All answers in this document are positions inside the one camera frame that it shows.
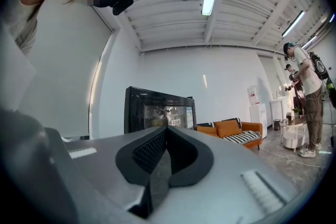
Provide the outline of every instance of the white sneakers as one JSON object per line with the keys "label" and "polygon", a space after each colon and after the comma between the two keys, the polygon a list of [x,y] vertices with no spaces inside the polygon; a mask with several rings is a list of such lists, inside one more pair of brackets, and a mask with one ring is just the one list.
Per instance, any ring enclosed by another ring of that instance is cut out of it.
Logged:
{"label": "white sneakers", "polygon": [[316,151],[311,151],[308,148],[303,148],[299,151],[299,155],[303,158],[315,158]]}
{"label": "white sneakers", "polygon": [[321,144],[321,143],[318,143],[318,144],[316,144],[315,146],[316,146],[316,147],[315,147],[315,150],[317,150],[317,151],[320,151],[321,148],[322,148],[322,144]]}

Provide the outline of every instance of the potted plant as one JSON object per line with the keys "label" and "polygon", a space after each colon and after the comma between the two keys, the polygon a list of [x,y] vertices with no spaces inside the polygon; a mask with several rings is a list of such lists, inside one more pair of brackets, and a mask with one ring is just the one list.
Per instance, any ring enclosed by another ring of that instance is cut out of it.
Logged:
{"label": "potted plant", "polygon": [[292,111],[294,112],[294,118],[298,118],[298,117],[299,117],[299,112],[300,112],[301,110],[298,109],[297,107],[295,107],[294,109],[292,109]]}

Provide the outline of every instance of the orange cushion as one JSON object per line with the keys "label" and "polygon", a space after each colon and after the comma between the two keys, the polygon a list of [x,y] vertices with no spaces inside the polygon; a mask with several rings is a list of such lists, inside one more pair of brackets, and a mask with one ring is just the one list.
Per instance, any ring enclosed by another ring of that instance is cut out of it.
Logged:
{"label": "orange cushion", "polygon": [[241,129],[239,129],[239,126],[236,120],[218,121],[218,122],[215,122],[215,126],[217,127],[217,133],[220,138],[225,138],[229,135],[242,133]]}
{"label": "orange cushion", "polygon": [[217,128],[216,127],[202,127],[202,126],[197,126],[197,131],[204,133],[204,134],[208,134],[211,136],[215,136],[215,137],[219,137],[217,135]]}

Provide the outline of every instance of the white wall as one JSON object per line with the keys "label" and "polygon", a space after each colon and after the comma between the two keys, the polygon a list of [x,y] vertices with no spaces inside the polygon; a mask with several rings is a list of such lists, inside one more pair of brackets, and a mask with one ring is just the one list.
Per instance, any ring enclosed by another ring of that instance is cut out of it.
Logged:
{"label": "white wall", "polygon": [[336,84],[336,27],[333,26],[326,37],[309,51],[313,51],[321,58],[332,82]]}
{"label": "white wall", "polygon": [[139,53],[123,29],[116,33],[99,105],[99,138],[124,133],[125,90],[137,85]]}
{"label": "white wall", "polygon": [[[207,88],[203,82],[206,75]],[[138,87],[195,99],[198,123],[240,117],[250,121],[247,88],[259,85],[261,101],[271,90],[256,52],[235,48],[176,48],[144,53]],[[267,123],[271,125],[270,107]]]}
{"label": "white wall", "polygon": [[111,31],[90,7],[46,0],[28,60],[36,69],[19,110],[63,137],[88,135],[93,75]]}
{"label": "white wall", "polygon": [[260,57],[260,61],[262,66],[264,67],[265,73],[267,75],[267,79],[272,91],[272,95],[274,98],[277,97],[276,92],[281,94],[281,83],[278,76],[278,71],[275,67],[274,61],[272,58],[268,57]]}

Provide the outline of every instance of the khaki pants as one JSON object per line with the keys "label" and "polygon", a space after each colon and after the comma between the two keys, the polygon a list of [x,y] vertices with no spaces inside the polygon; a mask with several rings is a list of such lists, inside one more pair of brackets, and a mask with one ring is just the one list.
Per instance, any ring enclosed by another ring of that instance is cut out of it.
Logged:
{"label": "khaki pants", "polygon": [[322,86],[316,92],[306,95],[306,115],[309,132],[310,150],[315,150],[315,146],[321,143],[323,125],[323,103]]}

